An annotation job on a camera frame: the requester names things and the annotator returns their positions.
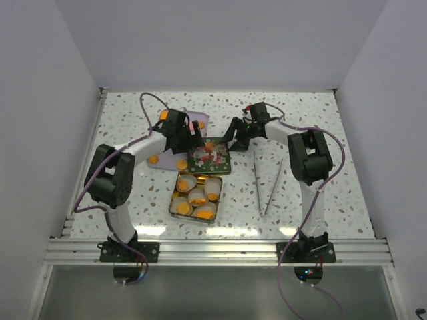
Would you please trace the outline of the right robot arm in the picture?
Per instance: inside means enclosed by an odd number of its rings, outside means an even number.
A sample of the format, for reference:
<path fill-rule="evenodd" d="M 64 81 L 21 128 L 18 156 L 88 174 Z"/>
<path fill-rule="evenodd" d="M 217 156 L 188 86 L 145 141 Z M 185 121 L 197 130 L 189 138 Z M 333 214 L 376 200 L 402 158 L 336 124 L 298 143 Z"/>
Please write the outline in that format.
<path fill-rule="evenodd" d="M 272 117 L 267 107 L 266 103 L 256 103 L 243 109 L 242 117 L 232 118 L 220 142 L 233 141 L 230 151 L 246 151 L 256 137 L 288 147 L 290 169 L 300 185 L 302 222 L 281 255 L 284 262 L 310 262 L 329 243 L 322 189 L 333 169 L 332 157 L 322 131 L 288 125 L 282 117 Z"/>

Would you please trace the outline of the gold cookie tin box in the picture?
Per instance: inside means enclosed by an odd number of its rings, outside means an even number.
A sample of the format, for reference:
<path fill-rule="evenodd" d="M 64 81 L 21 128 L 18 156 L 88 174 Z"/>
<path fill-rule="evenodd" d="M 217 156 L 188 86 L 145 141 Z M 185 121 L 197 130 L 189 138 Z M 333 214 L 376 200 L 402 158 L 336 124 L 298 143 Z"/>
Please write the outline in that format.
<path fill-rule="evenodd" d="M 180 171 L 168 211 L 173 217 L 213 224 L 218 216 L 223 179 Z"/>

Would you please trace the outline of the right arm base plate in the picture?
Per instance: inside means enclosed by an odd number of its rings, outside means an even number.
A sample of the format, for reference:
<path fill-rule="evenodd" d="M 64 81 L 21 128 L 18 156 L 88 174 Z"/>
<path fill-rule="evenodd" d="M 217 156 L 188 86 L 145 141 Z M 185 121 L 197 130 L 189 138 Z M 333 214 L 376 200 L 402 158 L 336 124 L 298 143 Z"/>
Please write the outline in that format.
<path fill-rule="evenodd" d="M 303 251 L 296 242 L 290 244 L 282 259 L 282 263 L 335 263 L 337 261 L 334 244 L 311 251 Z"/>

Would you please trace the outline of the orange swirl cookie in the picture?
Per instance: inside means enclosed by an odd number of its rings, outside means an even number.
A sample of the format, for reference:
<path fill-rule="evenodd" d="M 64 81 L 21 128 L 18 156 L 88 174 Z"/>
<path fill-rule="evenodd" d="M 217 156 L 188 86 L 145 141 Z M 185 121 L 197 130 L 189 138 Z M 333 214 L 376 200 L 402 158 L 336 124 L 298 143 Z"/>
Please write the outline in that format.
<path fill-rule="evenodd" d="M 208 194 L 208 199 L 210 201 L 217 201 L 218 200 L 218 194 L 217 193 L 209 193 Z"/>

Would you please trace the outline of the orange fish cookie bottom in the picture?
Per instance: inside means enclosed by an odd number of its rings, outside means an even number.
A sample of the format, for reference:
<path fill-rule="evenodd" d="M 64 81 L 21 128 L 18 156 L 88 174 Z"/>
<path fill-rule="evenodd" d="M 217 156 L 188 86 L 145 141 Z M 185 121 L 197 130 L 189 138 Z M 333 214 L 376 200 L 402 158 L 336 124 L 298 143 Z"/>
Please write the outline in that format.
<path fill-rule="evenodd" d="M 193 203 L 201 205 L 201 204 L 206 203 L 206 199 L 205 198 L 194 199 Z"/>

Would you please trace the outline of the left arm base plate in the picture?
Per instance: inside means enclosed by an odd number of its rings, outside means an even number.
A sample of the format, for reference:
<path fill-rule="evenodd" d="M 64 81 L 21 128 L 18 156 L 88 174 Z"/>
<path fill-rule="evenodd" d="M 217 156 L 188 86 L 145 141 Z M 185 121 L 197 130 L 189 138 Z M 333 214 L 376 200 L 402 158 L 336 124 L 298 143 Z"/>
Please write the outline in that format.
<path fill-rule="evenodd" d="M 116 241 L 105 241 L 98 243 L 97 248 L 101 251 L 99 260 L 102 263 L 134 263 L 142 262 L 137 251 L 142 253 L 148 263 L 157 263 L 160 244 L 158 242 L 135 242 L 128 245 L 127 249 Z"/>

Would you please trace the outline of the gold tin lid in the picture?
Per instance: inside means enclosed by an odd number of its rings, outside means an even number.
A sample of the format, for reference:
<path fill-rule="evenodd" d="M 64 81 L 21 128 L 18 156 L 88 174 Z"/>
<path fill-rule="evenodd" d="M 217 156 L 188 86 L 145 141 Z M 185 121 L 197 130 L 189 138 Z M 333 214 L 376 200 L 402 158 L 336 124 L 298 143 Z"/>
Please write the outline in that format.
<path fill-rule="evenodd" d="M 221 137 L 206 137 L 204 145 L 187 153 L 190 173 L 202 175 L 228 175 L 231 161 L 228 145 L 220 143 Z"/>

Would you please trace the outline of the metal tongs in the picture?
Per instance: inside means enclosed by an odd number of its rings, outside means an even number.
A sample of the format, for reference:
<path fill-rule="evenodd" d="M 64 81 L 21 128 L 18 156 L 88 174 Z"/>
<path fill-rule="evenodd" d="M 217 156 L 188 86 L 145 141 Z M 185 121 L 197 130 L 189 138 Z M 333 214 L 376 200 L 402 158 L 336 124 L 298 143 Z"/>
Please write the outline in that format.
<path fill-rule="evenodd" d="M 273 157 L 270 161 L 264 161 L 262 158 L 262 155 L 253 152 L 258 213 L 260 217 L 265 217 L 276 192 L 276 186 L 282 172 L 283 159 L 279 160 Z"/>

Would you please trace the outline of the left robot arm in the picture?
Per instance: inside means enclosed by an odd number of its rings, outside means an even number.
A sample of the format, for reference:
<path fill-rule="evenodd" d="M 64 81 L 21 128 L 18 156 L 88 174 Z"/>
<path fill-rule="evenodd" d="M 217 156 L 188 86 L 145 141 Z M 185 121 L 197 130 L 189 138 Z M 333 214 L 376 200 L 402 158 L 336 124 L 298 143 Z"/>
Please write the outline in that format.
<path fill-rule="evenodd" d="M 126 262 L 142 256 L 127 206 L 134 169 L 164 151 L 184 153 L 202 145 L 199 123 L 191 121 L 183 111 L 170 109 L 164 120 L 149 128 L 147 135 L 115 147 L 106 144 L 97 147 L 78 200 L 89 194 L 96 202 L 94 208 L 104 212 L 109 229 L 107 253 L 115 253 Z"/>

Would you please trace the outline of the orange flower cookie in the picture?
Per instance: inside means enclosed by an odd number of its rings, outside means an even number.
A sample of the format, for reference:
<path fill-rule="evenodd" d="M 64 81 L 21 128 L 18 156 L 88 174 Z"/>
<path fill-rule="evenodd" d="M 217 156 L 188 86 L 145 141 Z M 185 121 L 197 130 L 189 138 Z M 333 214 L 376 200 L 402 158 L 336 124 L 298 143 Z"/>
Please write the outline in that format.
<path fill-rule="evenodd" d="M 180 190 L 184 190 L 184 191 L 188 190 L 188 188 L 189 188 L 188 182 L 185 180 L 179 180 L 177 182 L 177 188 Z"/>

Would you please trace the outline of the orange fish cookie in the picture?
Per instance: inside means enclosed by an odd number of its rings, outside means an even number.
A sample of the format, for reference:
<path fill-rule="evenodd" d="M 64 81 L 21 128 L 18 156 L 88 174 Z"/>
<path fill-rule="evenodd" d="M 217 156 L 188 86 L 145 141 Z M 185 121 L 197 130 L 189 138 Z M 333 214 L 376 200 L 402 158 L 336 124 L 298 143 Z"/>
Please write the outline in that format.
<path fill-rule="evenodd" d="M 201 204 L 206 203 L 206 199 L 205 198 L 194 199 L 193 203 L 201 205 Z"/>
<path fill-rule="evenodd" d="M 201 219 L 212 219 L 215 217 L 215 213 L 210 210 L 201 210 L 197 212 L 197 216 Z"/>

